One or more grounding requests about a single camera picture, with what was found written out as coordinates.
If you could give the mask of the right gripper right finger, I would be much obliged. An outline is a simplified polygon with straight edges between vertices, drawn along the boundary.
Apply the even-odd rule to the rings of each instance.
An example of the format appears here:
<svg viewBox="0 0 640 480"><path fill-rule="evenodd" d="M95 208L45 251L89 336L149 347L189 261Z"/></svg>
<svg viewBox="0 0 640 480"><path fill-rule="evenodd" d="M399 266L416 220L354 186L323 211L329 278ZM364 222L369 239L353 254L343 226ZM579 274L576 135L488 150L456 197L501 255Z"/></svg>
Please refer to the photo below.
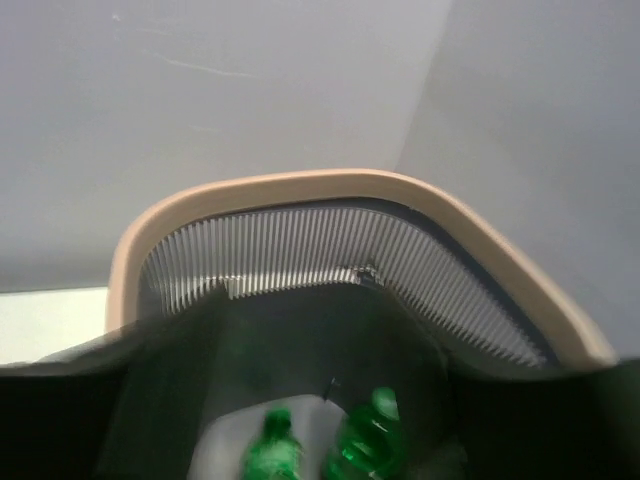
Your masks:
<svg viewBox="0 0 640 480"><path fill-rule="evenodd" d="M639 361L516 379L448 369L470 479L636 479Z"/></svg>

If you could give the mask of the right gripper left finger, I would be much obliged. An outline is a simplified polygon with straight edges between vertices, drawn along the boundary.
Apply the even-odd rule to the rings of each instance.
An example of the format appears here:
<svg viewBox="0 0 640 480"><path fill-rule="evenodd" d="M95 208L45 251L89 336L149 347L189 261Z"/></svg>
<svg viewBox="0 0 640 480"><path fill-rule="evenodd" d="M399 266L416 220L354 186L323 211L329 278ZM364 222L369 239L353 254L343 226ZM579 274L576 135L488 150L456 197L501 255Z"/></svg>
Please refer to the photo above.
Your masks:
<svg viewBox="0 0 640 480"><path fill-rule="evenodd" d="M2 478L186 478L217 335L207 319L168 321L2 368Z"/></svg>

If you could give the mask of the green plastic bottle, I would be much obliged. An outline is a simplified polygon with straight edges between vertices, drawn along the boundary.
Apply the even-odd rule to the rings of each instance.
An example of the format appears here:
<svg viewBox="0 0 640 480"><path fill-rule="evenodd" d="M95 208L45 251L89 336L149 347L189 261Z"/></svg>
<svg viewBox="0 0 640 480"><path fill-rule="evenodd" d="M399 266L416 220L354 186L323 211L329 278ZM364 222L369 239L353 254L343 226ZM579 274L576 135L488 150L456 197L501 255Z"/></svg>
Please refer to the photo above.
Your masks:
<svg viewBox="0 0 640 480"><path fill-rule="evenodd" d="M324 479L392 479L406 456L396 394L375 388L371 399L356 406L340 423L325 457Z"/></svg>
<svg viewBox="0 0 640 480"><path fill-rule="evenodd" d="M286 407L266 412L261 430L245 449L240 479L301 479L304 450L292 430L292 414Z"/></svg>

